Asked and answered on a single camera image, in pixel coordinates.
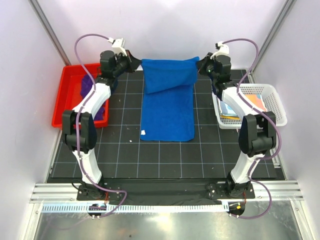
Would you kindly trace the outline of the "left aluminium corner post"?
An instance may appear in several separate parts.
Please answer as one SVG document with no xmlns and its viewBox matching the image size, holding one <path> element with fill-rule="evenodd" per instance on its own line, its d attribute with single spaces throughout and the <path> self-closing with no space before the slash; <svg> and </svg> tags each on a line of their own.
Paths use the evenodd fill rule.
<svg viewBox="0 0 320 240">
<path fill-rule="evenodd" d="M 44 28 L 46 34 L 48 35 L 49 39 L 51 40 L 53 46 L 55 47 L 58 55 L 62 59 L 65 66 L 70 66 L 71 62 L 63 49 L 62 44 L 60 43 L 53 27 L 51 26 L 45 12 L 43 11 L 40 3 L 38 0 L 28 0 L 30 6 L 32 7 L 33 11 L 35 12 L 37 18 L 39 19 L 42 27 Z"/>
</svg>

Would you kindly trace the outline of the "aluminium corner post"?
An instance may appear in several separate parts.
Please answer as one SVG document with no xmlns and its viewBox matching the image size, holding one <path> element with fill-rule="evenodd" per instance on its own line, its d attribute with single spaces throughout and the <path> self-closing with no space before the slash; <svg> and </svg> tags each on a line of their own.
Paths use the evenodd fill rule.
<svg viewBox="0 0 320 240">
<path fill-rule="evenodd" d="M 55 47 L 58 55 L 62 59 L 65 66 L 70 66 L 71 62 L 63 49 L 62 44 L 60 43 L 53 27 L 51 26 L 45 12 L 43 11 L 40 3 L 38 0 L 28 0 L 30 6 L 32 7 L 33 11 L 35 12 L 37 18 L 39 19 L 42 27 L 44 28 L 46 34 L 48 35 L 49 39 L 51 40 L 53 46 Z"/>
<path fill-rule="evenodd" d="M 257 58 L 257 62 L 255 63 L 254 67 L 252 68 L 252 70 L 250 71 L 250 74 L 253 75 L 255 73 L 255 71 L 257 70 L 259 64 L 261 63 L 263 57 L 265 56 L 267 50 L 269 49 L 269 47 L 271 46 L 273 40 L 275 39 L 275 37 L 277 36 L 278 32 L 280 31 L 283 23 L 285 22 L 287 16 L 289 15 L 289 13 L 291 12 L 293 6 L 295 5 L 297 1 L 296 0 L 286 0 L 279 12 L 279 14 L 277 15 L 271 29 L 269 30 L 261 48 L 258 54 L 258 58 Z"/>
</svg>

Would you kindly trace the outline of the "red plastic bin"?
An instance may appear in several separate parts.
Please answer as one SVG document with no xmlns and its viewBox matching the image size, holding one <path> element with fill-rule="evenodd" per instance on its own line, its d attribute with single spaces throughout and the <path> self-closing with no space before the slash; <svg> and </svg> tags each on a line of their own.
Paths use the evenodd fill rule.
<svg viewBox="0 0 320 240">
<path fill-rule="evenodd" d="M 94 78 L 101 73 L 99 63 L 85 64 L 85 67 Z M 81 84 L 86 74 L 81 65 L 69 65 L 63 68 L 51 122 L 54 128 L 62 130 L 63 112 L 72 110 L 82 101 Z M 103 107 L 105 109 L 103 119 L 94 121 L 96 128 L 103 128 L 108 125 L 109 100 L 106 100 Z"/>
</svg>

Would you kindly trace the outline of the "black grid cutting mat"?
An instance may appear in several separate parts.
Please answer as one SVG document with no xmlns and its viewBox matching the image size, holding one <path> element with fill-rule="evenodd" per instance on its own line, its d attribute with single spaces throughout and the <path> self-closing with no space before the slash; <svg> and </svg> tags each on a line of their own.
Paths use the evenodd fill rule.
<svg viewBox="0 0 320 240">
<path fill-rule="evenodd" d="M 108 125 L 97 130 L 95 156 L 105 178 L 225 178 L 240 155 L 238 133 L 221 129 L 211 82 L 199 76 L 193 88 L 194 133 L 187 142 L 140 138 L 144 92 L 142 72 L 119 78 L 109 100 Z"/>
</svg>

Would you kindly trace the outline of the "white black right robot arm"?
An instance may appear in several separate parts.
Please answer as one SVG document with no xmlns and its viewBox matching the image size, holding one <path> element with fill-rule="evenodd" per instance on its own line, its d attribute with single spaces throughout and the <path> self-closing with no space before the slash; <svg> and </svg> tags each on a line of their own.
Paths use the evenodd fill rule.
<svg viewBox="0 0 320 240">
<path fill-rule="evenodd" d="M 211 80 L 213 94 L 227 104 L 241 120 L 238 134 L 240 155 L 228 173 L 224 191 L 237 198 L 249 189 L 252 173 L 259 161 L 277 144 L 276 116 L 273 112 L 257 109 L 231 80 L 231 59 L 228 55 L 209 52 L 196 63 L 198 72 Z"/>
</svg>

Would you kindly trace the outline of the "aluminium front rail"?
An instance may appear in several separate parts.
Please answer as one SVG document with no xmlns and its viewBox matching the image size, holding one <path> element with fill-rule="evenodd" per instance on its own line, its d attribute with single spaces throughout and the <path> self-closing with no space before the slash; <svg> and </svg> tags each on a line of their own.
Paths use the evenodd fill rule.
<svg viewBox="0 0 320 240">
<path fill-rule="evenodd" d="M 102 213 L 116 206 L 117 213 L 183 213 L 227 212 L 249 202 L 302 201 L 304 198 L 294 180 L 252 183 L 247 190 L 229 196 L 224 182 L 110 182 L 111 192 L 89 194 L 78 184 L 39 183 L 30 203 L 40 204 L 44 213 Z"/>
</svg>

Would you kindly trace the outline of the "right aluminium corner post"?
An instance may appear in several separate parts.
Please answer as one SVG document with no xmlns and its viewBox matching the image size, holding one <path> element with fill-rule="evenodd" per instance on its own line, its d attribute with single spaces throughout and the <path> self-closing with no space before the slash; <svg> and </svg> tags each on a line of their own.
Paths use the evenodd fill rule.
<svg viewBox="0 0 320 240">
<path fill-rule="evenodd" d="M 259 64 L 261 63 L 263 57 L 265 56 L 267 50 L 269 49 L 269 47 L 271 46 L 273 40 L 275 39 L 275 37 L 277 36 L 278 32 L 280 31 L 283 23 L 285 22 L 287 16 L 289 15 L 289 13 L 291 12 L 293 6 L 295 5 L 297 1 L 296 0 L 286 0 L 279 12 L 279 14 L 277 15 L 271 29 L 269 30 L 261 48 L 258 54 L 258 58 L 257 58 L 257 62 L 255 63 L 254 67 L 252 68 L 252 70 L 250 71 L 250 74 L 253 75 L 255 73 L 255 71 L 257 70 Z"/>
</svg>

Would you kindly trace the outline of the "blue towel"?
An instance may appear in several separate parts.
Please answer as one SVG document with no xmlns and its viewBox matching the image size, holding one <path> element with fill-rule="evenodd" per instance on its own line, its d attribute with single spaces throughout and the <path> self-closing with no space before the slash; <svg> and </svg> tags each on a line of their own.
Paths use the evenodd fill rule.
<svg viewBox="0 0 320 240">
<path fill-rule="evenodd" d="M 199 57 L 142 60 L 141 140 L 187 142 L 195 137 L 193 89 L 197 61 Z"/>
</svg>

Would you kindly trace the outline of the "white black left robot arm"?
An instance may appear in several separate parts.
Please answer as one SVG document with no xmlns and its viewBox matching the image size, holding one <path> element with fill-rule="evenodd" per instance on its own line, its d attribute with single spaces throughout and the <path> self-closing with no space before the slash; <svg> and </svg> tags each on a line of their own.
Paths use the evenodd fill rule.
<svg viewBox="0 0 320 240">
<path fill-rule="evenodd" d="M 141 60 L 126 49 L 123 53 L 106 50 L 100 54 L 100 72 L 96 77 L 87 74 L 91 88 L 82 101 L 72 110 L 62 114 L 63 143 L 77 159 L 82 181 L 79 192 L 88 192 L 94 200 L 101 200 L 106 194 L 104 177 L 98 167 L 95 154 L 97 130 L 95 117 L 103 104 L 112 96 L 118 86 L 118 78 L 124 73 L 133 73 Z"/>
</svg>

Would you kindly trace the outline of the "purple towel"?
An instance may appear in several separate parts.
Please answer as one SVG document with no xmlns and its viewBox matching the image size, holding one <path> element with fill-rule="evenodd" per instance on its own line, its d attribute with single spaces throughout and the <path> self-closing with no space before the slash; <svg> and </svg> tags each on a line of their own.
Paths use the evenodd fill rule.
<svg viewBox="0 0 320 240">
<path fill-rule="evenodd" d="M 81 80 L 81 90 L 80 90 L 80 95 L 82 99 L 84 99 L 87 96 L 92 86 L 93 86 L 93 83 L 90 76 L 88 74 L 84 75 Z M 94 117 L 94 121 L 102 121 L 104 119 L 105 106 L 106 106 L 106 103 L 104 102 L 102 106 L 99 108 L 99 110 L 97 111 Z"/>
</svg>

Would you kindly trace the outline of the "pastel striped towel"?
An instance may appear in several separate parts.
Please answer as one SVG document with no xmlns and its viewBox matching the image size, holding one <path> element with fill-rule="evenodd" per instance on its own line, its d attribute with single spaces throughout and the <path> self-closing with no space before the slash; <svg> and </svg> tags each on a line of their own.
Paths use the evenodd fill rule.
<svg viewBox="0 0 320 240">
<path fill-rule="evenodd" d="M 267 108 L 265 106 L 265 103 L 262 99 L 262 96 L 260 94 L 246 94 L 245 95 L 257 108 L 262 110 L 263 112 L 267 112 Z M 222 118 L 227 119 L 235 119 L 239 120 L 239 117 L 236 115 L 235 111 L 226 103 L 221 102 L 219 99 L 218 101 L 218 108 L 219 108 L 219 115 Z"/>
</svg>

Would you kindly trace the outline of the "white plastic mesh basket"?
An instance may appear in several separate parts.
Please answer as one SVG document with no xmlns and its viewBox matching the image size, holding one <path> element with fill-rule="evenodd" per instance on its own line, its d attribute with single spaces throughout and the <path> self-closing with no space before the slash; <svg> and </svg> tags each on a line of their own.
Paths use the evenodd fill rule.
<svg viewBox="0 0 320 240">
<path fill-rule="evenodd" d="M 214 111 L 218 125 L 221 129 L 239 129 L 242 125 L 243 117 L 249 114 L 257 115 L 263 112 L 256 107 L 246 95 L 261 95 L 267 112 L 272 112 L 275 115 L 275 123 L 278 127 L 283 127 L 287 124 L 287 116 L 280 96 L 276 89 L 270 84 L 258 83 L 242 83 L 237 89 L 236 86 L 229 87 L 222 93 L 222 97 L 218 98 L 212 94 Z M 223 118 L 219 113 L 218 100 L 230 106 L 239 119 Z"/>
</svg>

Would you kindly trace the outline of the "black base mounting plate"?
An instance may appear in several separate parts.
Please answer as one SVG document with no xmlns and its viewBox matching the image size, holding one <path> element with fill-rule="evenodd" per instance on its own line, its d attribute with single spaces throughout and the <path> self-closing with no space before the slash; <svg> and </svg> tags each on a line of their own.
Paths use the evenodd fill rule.
<svg viewBox="0 0 320 240">
<path fill-rule="evenodd" d="M 76 188 L 78 201 L 108 200 L 119 202 L 127 191 L 126 203 L 137 205 L 178 205 L 219 199 L 254 199 L 253 185 L 235 184 L 225 178 L 105 178 L 108 192 L 90 183 Z"/>
</svg>

